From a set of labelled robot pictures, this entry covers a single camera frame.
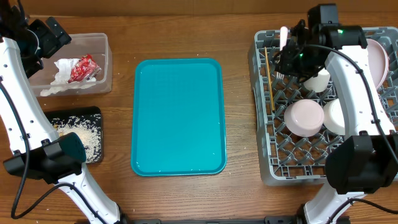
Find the white paper cup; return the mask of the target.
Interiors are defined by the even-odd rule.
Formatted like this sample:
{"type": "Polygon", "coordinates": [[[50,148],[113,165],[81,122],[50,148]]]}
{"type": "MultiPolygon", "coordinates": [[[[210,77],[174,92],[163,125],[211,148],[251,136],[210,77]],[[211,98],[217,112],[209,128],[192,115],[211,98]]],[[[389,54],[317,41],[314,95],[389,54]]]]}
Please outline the white paper cup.
{"type": "Polygon", "coordinates": [[[323,92],[328,85],[330,80],[329,72],[323,68],[318,72],[318,75],[312,77],[303,83],[307,90],[313,90],[315,93],[323,92]]]}

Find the white plastic fork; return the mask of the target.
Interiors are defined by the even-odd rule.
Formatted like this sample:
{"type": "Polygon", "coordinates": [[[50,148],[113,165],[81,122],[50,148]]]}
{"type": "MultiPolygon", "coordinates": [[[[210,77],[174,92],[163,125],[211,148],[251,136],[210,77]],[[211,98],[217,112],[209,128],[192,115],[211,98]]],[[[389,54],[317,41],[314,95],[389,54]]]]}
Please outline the white plastic fork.
{"type": "MultiPolygon", "coordinates": [[[[288,33],[289,33],[289,30],[288,30],[288,28],[286,26],[282,26],[280,28],[280,40],[279,40],[279,51],[280,52],[283,50],[283,48],[287,44],[288,33]]],[[[284,79],[284,75],[279,73],[279,72],[277,72],[276,78],[278,80],[283,80],[284,79]]]]}

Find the white napkin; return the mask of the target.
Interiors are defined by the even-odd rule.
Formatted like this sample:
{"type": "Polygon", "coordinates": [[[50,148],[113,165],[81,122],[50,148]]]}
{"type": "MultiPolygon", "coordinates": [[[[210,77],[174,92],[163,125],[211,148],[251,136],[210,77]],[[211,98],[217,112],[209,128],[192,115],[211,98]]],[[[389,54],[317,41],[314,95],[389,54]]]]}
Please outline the white napkin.
{"type": "Polygon", "coordinates": [[[87,84],[83,86],[67,86],[70,79],[72,67],[78,61],[78,58],[61,58],[57,60],[55,62],[55,66],[58,68],[58,73],[55,74],[55,80],[50,83],[52,87],[48,90],[42,90],[40,92],[40,96],[50,96],[69,89],[86,89],[94,86],[94,84],[87,84]]]}

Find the wooden chopstick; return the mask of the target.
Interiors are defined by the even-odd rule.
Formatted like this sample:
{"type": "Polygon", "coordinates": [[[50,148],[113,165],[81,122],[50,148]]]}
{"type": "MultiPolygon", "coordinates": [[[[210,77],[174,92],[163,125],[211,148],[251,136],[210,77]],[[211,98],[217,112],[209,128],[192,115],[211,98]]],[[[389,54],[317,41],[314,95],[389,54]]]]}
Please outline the wooden chopstick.
{"type": "Polygon", "coordinates": [[[269,89],[270,101],[271,101],[271,110],[274,112],[275,104],[274,104],[274,97],[273,97],[273,92],[272,92],[271,70],[270,70],[270,65],[269,65],[267,47],[264,47],[264,55],[265,55],[265,59],[266,59],[266,72],[267,72],[268,89],[269,89]]]}

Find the red snack wrapper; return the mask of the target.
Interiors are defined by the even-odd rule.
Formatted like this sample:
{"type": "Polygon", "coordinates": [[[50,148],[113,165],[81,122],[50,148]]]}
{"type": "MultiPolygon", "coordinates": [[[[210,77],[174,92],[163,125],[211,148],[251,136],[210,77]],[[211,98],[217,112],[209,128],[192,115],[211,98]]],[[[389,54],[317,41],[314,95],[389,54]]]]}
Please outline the red snack wrapper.
{"type": "Polygon", "coordinates": [[[68,83],[83,82],[95,77],[101,67],[94,61],[92,55],[86,54],[72,67],[68,83]]]}

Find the pink bowl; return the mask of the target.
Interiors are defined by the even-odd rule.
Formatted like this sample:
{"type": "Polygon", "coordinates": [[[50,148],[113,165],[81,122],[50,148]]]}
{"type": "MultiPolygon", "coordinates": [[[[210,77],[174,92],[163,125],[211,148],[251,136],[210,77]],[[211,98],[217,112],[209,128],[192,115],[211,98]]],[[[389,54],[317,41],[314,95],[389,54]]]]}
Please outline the pink bowl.
{"type": "Polygon", "coordinates": [[[314,136],[324,122],[323,108],[313,100],[299,100],[284,112],[284,122],[289,131],[300,137],[314,136]]]}

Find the white bowl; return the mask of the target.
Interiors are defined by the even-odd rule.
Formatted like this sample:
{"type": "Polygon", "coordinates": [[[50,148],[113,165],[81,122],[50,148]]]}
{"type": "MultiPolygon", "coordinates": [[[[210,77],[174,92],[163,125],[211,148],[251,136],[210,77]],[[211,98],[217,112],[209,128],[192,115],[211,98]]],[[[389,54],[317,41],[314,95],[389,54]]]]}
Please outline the white bowl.
{"type": "Polygon", "coordinates": [[[345,135],[345,121],[339,99],[329,101],[324,107],[325,127],[338,135],[345,135]]]}

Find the pink round plate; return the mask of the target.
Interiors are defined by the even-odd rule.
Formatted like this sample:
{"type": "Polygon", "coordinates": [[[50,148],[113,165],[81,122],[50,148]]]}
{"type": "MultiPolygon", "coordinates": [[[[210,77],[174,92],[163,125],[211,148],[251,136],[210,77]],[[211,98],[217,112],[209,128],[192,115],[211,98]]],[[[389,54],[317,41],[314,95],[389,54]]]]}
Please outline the pink round plate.
{"type": "Polygon", "coordinates": [[[389,59],[383,46],[372,39],[366,39],[368,46],[369,69],[376,89],[380,88],[387,78],[389,59]]]}

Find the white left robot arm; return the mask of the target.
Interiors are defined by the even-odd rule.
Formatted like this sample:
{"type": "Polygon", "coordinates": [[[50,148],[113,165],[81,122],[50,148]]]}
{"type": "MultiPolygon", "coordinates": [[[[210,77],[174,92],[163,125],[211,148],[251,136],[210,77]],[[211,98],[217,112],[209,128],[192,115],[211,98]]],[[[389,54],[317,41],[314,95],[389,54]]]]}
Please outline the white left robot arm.
{"type": "Polygon", "coordinates": [[[45,117],[28,81],[70,36],[52,17],[28,24],[18,11],[1,13],[1,119],[13,157],[4,161],[9,174],[21,177],[11,208],[19,219],[55,190],[67,194],[90,223],[127,223],[119,205],[96,183],[86,166],[85,149],[75,133],[59,136],[45,117]],[[16,208],[27,179],[52,185],[21,214],[16,208]]]}

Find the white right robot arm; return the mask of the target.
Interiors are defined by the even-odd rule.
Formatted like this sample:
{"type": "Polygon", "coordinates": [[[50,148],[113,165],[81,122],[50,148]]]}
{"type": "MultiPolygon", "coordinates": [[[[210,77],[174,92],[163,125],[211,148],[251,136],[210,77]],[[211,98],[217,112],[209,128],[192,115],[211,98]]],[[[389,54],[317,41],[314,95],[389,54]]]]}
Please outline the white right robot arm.
{"type": "Polygon", "coordinates": [[[303,206],[306,223],[333,223],[367,194],[392,184],[397,133],[374,86],[360,26],[299,21],[290,32],[294,44],[275,55],[275,69],[304,82],[325,68],[343,112],[345,140],[327,156],[326,182],[303,206]]]}

